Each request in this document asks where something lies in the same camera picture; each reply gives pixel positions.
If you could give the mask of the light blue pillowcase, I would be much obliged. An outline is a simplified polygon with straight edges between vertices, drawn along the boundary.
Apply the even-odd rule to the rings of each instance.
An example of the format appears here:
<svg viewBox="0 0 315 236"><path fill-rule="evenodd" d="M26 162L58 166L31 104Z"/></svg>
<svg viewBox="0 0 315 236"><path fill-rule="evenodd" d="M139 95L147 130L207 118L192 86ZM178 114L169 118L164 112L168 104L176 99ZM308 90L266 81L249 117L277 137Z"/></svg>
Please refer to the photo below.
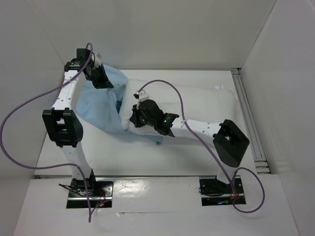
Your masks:
<svg viewBox="0 0 315 236"><path fill-rule="evenodd" d="M126 89L127 76L118 69L103 65L113 88L96 89L86 81L80 93L76 114L107 133L127 133L121 125L119 111Z"/></svg>

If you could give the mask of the white pillow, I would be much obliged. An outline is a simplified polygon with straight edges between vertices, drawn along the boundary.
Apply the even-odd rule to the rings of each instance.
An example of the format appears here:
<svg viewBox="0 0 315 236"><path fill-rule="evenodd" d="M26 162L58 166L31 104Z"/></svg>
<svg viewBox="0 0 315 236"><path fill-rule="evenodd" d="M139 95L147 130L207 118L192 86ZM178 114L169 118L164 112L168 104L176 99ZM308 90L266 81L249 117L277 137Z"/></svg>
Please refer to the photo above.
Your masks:
<svg viewBox="0 0 315 236"><path fill-rule="evenodd" d="M133 96L146 82L138 79L128 79L123 96L119 116L124 130L138 135L159 136L152 127L136 128L129 121L132 107L137 104ZM225 119L234 120L236 98L228 89L197 88L189 86L174 86L183 100L184 115L197 121L220 123ZM164 113L181 115L181 104L177 92L168 84L153 82L144 88L149 98L155 101Z"/></svg>

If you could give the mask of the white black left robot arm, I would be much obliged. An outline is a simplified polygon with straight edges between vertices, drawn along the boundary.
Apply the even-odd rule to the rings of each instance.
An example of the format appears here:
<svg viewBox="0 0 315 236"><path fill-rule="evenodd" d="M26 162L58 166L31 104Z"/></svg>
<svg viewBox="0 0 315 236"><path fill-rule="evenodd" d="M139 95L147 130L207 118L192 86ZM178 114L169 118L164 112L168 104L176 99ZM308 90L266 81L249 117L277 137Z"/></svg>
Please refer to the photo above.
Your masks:
<svg viewBox="0 0 315 236"><path fill-rule="evenodd" d="M100 62L100 55L92 52L90 44L77 49L76 58L64 66L64 82L58 98L51 109L43 111L42 118L50 140L72 164L69 189L92 196L97 191L97 183L83 152L84 131L76 115L78 99L86 81L90 81L95 89L114 87Z"/></svg>

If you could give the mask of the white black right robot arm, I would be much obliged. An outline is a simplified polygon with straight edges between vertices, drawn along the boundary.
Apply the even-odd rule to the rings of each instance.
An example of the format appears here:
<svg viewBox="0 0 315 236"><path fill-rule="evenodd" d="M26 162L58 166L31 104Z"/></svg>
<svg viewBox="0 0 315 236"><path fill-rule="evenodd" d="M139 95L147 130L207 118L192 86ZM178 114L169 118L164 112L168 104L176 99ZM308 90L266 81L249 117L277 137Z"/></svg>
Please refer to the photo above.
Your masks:
<svg viewBox="0 0 315 236"><path fill-rule="evenodd" d="M178 114L164 113L151 99L133 105L130 122L136 129L149 128L158 135L200 141L220 167L215 188L221 193L234 185L236 171L250 144L241 129L229 119L222 123L184 119Z"/></svg>

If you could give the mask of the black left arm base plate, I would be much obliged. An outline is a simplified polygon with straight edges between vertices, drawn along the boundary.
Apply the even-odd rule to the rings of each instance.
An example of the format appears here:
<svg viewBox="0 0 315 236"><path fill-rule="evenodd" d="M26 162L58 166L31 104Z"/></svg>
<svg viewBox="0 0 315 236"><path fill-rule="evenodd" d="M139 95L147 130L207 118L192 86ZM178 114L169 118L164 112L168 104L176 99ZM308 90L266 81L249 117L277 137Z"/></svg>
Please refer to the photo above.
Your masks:
<svg viewBox="0 0 315 236"><path fill-rule="evenodd" d="M66 208L79 209L88 208L86 191L84 183L81 181L78 184L71 182L70 185L62 185L68 190L68 197ZM88 186L88 196L90 199L91 209L98 208L111 208L113 197L114 181L112 179L97 178L94 182L94 188Z"/></svg>

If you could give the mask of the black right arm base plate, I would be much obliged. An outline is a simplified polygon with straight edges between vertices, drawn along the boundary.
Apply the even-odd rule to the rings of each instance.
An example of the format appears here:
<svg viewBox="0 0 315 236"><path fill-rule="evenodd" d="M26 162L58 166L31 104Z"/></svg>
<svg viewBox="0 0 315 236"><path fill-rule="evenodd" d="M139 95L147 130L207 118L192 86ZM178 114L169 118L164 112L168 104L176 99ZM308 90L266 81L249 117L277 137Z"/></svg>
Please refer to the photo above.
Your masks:
<svg viewBox="0 0 315 236"><path fill-rule="evenodd" d="M201 195L202 206L227 206L246 204L246 197L242 181L239 177L235 180L236 195L232 192L230 184L217 180L216 177L201 177L198 192Z"/></svg>

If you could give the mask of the aluminium frame rail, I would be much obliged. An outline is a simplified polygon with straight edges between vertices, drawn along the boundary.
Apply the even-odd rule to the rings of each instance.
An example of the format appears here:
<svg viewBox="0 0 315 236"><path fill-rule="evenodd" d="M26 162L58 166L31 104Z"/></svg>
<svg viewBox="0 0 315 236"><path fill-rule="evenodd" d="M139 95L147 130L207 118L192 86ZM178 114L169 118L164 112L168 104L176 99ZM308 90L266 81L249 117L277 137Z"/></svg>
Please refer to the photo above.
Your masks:
<svg viewBox="0 0 315 236"><path fill-rule="evenodd" d="M245 87L241 78L241 70L239 68L232 68L231 75L235 85L236 93L240 103L245 127L247 130L248 138L250 140L253 160L258 174L271 174L262 143L254 122L253 114L250 108L248 97Z"/></svg>

